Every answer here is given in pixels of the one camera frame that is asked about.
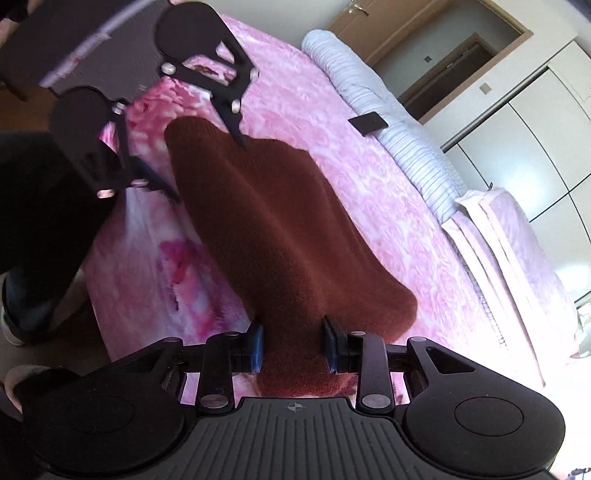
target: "black pants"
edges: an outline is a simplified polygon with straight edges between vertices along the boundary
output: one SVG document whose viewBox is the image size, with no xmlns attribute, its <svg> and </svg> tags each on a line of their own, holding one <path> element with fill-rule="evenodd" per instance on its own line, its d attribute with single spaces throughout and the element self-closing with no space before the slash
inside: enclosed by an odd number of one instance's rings
<svg viewBox="0 0 591 480">
<path fill-rule="evenodd" d="M 46 333 L 115 205 L 98 199 L 41 132 L 0 132 L 0 273 L 13 334 Z"/>
</svg>

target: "white wardrobe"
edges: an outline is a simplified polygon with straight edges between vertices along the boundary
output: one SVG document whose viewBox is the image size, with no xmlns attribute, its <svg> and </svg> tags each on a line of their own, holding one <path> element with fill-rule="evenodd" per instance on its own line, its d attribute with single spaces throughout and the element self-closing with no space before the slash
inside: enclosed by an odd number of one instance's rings
<svg viewBox="0 0 591 480">
<path fill-rule="evenodd" d="M 573 300 L 591 291 L 591 59 L 576 43 L 447 156 L 469 189 L 511 192 Z"/>
</svg>

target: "wooden door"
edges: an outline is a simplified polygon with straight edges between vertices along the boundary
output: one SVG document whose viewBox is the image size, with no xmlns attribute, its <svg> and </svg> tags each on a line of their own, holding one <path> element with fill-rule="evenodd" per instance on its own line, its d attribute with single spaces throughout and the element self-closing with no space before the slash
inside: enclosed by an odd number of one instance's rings
<svg viewBox="0 0 591 480">
<path fill-rule="evenodd" d="M 448 3 L 449 0 L 352 0 L 328 30 L 373 66 Z"/>
</svg>

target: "pink blanket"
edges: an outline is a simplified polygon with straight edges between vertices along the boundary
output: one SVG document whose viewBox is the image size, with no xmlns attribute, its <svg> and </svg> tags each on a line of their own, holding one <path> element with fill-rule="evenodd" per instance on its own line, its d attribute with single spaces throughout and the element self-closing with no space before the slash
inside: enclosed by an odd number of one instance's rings
<svg viewBox="0 0 591 480">
<path fill-rule="evenodd" d="M 243 133 L 310 152 L 384 266 L 418 298 L 421 335 L 501 373 L 511 372 L 465 270 L 418 192 L 372 137 L 347 122 L 353 110 L 302 52 L 224 18 L 260 68 L 243 99 Z M 174 182 L 164 129 L 197 115 L 223 124 L 203 92 L 170 79 L 127 109 L 131 151 Z M 85 265 L 96 317 L 112 359 L 167 336 L 203 343 L 242 330 L 242 303 L 203 248 L 183 206 L 128 189 Z M 405 343 L 406 337 L 399 343 Z M 395 375 L 397 400 L 404 387 Z M 236 380 L 236 396 L 254 394 Z M 188 383 L 186 400 L 194 400 Z"/>
</svg>

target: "brown towel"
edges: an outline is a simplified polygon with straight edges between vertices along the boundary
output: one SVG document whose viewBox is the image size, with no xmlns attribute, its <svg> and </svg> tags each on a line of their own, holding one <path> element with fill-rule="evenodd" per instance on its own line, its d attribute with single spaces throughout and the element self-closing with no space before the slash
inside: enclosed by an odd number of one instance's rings
<svg viewBox="0 0 591 480">
<path fill-rule="evenodd" d="M 279 140 L 240 148 L 209 121 L 166 129 L 178 189 L 195 230 L 265 328 L 257 376 L 266 397 L 330 396 L 322 319 L 393 343 L 415 321 L 412 292 L 381 265 L 310 155 Z"/>
</svg>

